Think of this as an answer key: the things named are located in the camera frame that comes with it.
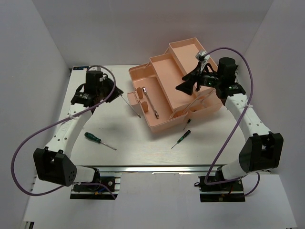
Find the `silver ratchet wrench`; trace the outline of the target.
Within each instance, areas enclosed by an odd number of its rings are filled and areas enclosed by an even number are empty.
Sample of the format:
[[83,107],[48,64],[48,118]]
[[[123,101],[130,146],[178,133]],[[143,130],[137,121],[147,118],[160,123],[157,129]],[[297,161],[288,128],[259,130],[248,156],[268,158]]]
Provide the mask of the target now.
[[158,112],[156,111],[156,109],[155,109],[155,107],[154,107],[154,105],[153,105],[153,103],[152,103],[152,101],[151,101],[151,99],[150,99],[150,97],[149,97],[149,95],[148,95],[148,93],[147,93],[146,88],[145,88],[145,87],[142,87],[142,91],[143,91],[143,93],[145,94],[145,96],[146,96],[146,98],[147,98],[147,101],[148,101],[149,104],[151,105],[151,108],[152,108],[152,110],[153,110],[153,112],[154,112],[155,117],[156,117],[157,119],[159,119],[159,114],[158,114]]

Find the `large green screwdriver tip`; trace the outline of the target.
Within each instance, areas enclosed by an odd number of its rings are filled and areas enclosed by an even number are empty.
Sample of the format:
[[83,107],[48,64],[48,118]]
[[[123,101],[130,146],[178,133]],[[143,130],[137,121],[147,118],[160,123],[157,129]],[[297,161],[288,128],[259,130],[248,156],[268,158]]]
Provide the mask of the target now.
[[136,112],[136,110],[129,104],[129,102],[123,97],[123,95],[121,95],[121,98],[126,102],[126,104],[133,110],[133,112],[139,117],[141,118],[140,114]]

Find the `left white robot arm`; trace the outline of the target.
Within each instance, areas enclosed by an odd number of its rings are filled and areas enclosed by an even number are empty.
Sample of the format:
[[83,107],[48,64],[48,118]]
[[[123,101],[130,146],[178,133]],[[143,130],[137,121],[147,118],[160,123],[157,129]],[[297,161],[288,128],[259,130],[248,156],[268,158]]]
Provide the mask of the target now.
[[33,153],[33,159],[40,180],[58,185],[70,186],[84,183],[89,190],[100,187],[98,169],[76,166],[70,160],[74,144],[101,101],[112,102],[122,92],[109,76],[98,70],[87,71],[85,83],[81,84],[71,99],[71,105],[64,121],[54,137],[41,149]]

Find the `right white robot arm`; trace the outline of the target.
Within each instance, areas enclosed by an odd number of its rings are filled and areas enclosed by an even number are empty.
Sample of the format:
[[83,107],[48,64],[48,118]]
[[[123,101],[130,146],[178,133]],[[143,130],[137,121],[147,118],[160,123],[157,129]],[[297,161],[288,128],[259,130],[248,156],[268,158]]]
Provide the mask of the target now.
[[182,78],[176,90],[192,95],[201,86],[216,90],[217,97],[236,119],[234,129],[242,130],[245,138],[238,158],[220,167],[212,185],[227,190],[233,180],[249,173],[276,168],[282,152],[284,139],[280,133],[273,133],[260,120],[250,105],[244,88],[235,81],[236,63],[229,57],[219,60],[217,71],[208,71],[209,56],[198,58],[197,66]]

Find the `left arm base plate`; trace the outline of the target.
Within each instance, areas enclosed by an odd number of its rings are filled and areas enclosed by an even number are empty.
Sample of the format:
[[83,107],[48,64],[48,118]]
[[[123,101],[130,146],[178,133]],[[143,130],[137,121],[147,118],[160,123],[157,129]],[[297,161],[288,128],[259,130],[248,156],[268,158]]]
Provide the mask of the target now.
[[70,199],[77,200],[115,200],[119,194],[121,173],[100,172],[97,185],[73,184]]

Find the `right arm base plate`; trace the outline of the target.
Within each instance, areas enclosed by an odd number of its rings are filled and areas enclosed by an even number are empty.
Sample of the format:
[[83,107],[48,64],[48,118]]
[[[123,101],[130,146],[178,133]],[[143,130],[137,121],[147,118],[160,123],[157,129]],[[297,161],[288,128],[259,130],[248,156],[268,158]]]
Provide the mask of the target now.
[[195,182],[194,186],[199,188],[202,203],[245,202],[244,187],[241,180],[208,186],[204,183],[205,176],[198,178],[199,181]]

